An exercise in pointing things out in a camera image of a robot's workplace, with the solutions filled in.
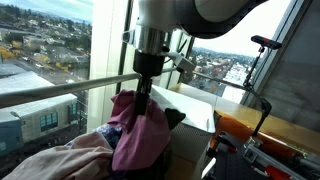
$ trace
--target purple fabric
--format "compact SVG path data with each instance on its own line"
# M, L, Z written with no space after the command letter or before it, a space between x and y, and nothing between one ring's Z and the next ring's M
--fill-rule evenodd
M108 124L122 127L112 169L118 171L150 167L170 139L165 113L158 103L150 98L146 115L135 115L135 91L122 90L111 100L114 107Z

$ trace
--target building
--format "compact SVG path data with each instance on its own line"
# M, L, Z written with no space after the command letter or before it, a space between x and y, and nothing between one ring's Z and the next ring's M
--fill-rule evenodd
M24 69L14 64L0 64L0 79L25 72Z
M41 34L37 34L37 33L32 33L32 32L28 32L28 31L20 31L20 30L15 30L15 29L10 29L10 28L2 28L2 26L0 27L0 41L4 41L4 38L10 34L19 34L19 35L24 35L24 36L43 36Z
M0 79L0 84L4 87L0 94L53 86L34 72ZM77 123L78 110L77 97L72 94L0 109L0 156L19 148L21 143Z
M32 50L39 49L41 45L48 44L47 39L39 36L23 36L23 44Z

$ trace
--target distant hill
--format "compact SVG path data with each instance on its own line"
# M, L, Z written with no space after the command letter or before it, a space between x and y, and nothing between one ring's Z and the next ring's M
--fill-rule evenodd
M12 3L8 3L8 4L4 4L4 3L0 3L0 7L4 7L4 6L7 6L7 5L14 5L14 6L17 6L19 7L21 10L28 10L30 9L33 13L37 13L37 14L41 14L43 16L50 16L51 18L61 18L61 19L64 19L64 20L72 20L74 22L79 22L79 23L82 23L83 21L86 23L86 24L92 24L92 22L88 21L88 20L85 20L85 19L81 19L79 17L73 17L73 16L68 16L67 14L64 14L64 13L60 13L60 12L56 12L56 11L53 11L53 12L48 12L48 10L45 10L45 9L42 9L41 6L37 6L36 5L36 1L33 2L33 3L30 3L31 0L29 1L23 1L23 6L20 5L20 4L17 4L17 2L12 2Z
M243 55L243 54L216 52L216 51L213 51L211 49L207 49L207 48L203 48L203 47L193 47L192 50L196 51L196 52L208 53L208 54L211 54L211 55L228 55L228 56L242 56L242 57L246 57L246 58L254 58L252 56L247 56L247 55Z

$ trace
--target rooftop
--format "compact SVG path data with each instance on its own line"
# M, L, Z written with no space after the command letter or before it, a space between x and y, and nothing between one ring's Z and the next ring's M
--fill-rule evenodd
M19 120L18 117L13 116L10 112L1 112L0 111L0 122L8 122L8 121L14 121Z
M0 64L0 77L11 76L15 74L24 73L24 72L26 72L24 69L14 64Z
M70 54L72 56L80 56L79 53L76 53L63 46L46 45L46 46L43 46L43 48L46 49L47 51L55 52L56 54Z
M40 87L53 86L49 81L39 77L34 72L26 72L18 75L13 75L8 78L0 79L0 94L22 91L27 89L34 89ZM25 103L17 106L0 109L0 113L3 112L15 112L20 117L26 116L40 110L70 101L76 100L77 97L72 94L66 94L62 96L56 96L44 100Z

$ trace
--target cable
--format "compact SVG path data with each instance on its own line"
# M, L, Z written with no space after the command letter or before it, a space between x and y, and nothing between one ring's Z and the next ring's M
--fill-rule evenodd
M184 40L182 46L178 49L178 53L181 53L182 49L184 48L184 46L186 45L187 40Z
M172 60L172 59L170 58L170 59L166 60L166 61L164 62L164 64L167 63L167 62L169 62L170 60Z
M261 65L259 66L258 70L257 70L257 73L254 75L253 79L252 79L252 86L255 85L255 83L257 82L261 72L262 72L262 69L264 68L264 66L266 65L267 63L267 59L269 58L270 54L271 54L271 49L268 48L268 55L266 58L264 58L263 62L261 63Z

